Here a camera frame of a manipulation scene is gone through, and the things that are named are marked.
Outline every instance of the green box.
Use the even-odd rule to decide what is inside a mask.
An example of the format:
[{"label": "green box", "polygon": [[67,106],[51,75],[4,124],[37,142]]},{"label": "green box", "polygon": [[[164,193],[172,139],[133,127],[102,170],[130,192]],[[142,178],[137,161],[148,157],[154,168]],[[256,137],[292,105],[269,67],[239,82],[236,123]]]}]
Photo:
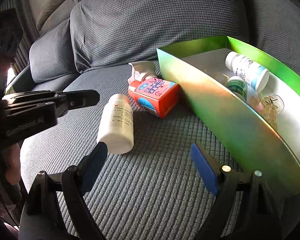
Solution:
[{"label": "green box", "polygon": [[228,48],[257,61],[300,96],[300,76],[267,53],[227,36],[175,43],[157,49],[165,80],[178,83],[194,113],[244,171],[262,171],[276,201],[300,193],[300,162],[271,126],[222,84],[182,59]]}]

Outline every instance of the gray couch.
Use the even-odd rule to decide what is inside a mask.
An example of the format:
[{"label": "gray couch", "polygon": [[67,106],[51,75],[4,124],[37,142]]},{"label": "gray couch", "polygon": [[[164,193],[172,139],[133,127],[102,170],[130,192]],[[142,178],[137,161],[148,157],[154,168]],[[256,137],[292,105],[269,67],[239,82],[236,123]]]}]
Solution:
[{"label": "gray couch", "polygon": [[[74,6],[69,19],[33,44],[24,77],[32,77],[33,90],[95,89],[100,102],[70,111],[57,126],[24,141],[21,174],[27,190],[38,171],[61,172],[92,151],[109,97],[128,95],[128,62],[151,60],[160,74],[157,47],[218,35],[250,43],[300,75],[298,0],[82,0]],[[24,90],[20,83],[14,86]],[[91,214],[109,240],[193,239],[214,198],[190,159],[191,144],[199,141],[221,164],[240,167],[185,106],[164,120],[132,107],[135,145],[125,155],[108,156],[85,195]],[[75,234],[63,196],[58,197]],[[225,234],[238,206],[239,196]],[[280,213],[287,236],[300,220],[300,196],[283,203]]]}]

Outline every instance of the human hand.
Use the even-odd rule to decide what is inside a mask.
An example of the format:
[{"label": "human hand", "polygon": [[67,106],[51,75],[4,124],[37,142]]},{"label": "human hand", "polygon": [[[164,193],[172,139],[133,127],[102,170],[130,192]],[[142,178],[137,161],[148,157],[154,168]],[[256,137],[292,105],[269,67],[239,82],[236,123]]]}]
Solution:
[{"label": "human hand", "polygon": [[6,179],[11,185],[16,185],[20,181],[20,147],[16,143],[8,148],[7,154],[3,155],[8,169],[6,170]]}]

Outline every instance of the red bottle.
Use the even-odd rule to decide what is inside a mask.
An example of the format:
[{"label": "red bottle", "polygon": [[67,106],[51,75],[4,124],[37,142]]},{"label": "red bottle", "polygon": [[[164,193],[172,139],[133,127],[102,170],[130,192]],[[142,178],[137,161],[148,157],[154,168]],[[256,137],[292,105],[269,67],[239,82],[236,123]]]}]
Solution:
[{"label": "red bottle", "polygon": [[179,85],[151,77],[145,81],[132,81],[128,93],[145,111],[165,118],[179,100]]}]

